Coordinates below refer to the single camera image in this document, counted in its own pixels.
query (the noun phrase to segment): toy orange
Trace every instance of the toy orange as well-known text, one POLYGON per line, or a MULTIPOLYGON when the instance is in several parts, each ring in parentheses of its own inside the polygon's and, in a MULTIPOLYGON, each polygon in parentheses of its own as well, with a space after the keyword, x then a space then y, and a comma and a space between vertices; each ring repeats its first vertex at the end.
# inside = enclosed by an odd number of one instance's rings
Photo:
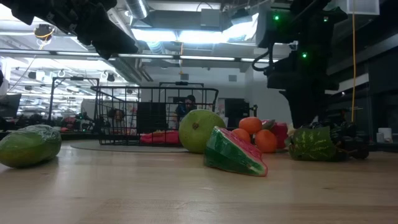
POLYGON ((239 122, 239 128, 244 129, 249 134, 256 134, 262 129, 262 123, 256 117, 243 118, 239 122))
POLYGON ((251 142, 250 134, 241 128, 233 130, 232 133, 234 133, 238 138, 242 139, 243 141, 245 141, 247 143, 251 142))
POLYGON ((277 148, 277 138, 275 134, 268 130, 261 130, 256 134, 256 146, 262 153, 274 153, 277 148))

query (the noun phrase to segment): ceiling vent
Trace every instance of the ceiling vent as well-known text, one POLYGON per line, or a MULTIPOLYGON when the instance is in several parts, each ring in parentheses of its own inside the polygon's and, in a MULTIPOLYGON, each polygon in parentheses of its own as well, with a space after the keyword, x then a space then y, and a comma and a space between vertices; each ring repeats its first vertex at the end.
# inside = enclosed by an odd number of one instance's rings
POLYGON ((188 81, 189 80, 189 74, 186 74, 186 73, 181 74, 181 80, 188 81))
POLYGON ((237 82, 238 81, 238 76, 237 75, 229 75, 228 80, 230 82, 237 82))

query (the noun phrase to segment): black wire basket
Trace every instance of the black wire basket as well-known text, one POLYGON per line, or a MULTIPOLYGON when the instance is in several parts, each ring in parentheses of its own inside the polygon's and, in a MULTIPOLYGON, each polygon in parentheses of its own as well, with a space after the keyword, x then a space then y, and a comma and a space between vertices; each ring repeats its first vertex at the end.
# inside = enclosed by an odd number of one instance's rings
POLYGON ((180 146, 178 127, 185 106, 215 111, 218 90, 188 87, 93 86, 97 92, 95 125, 99 143, 118 146, 180 146))

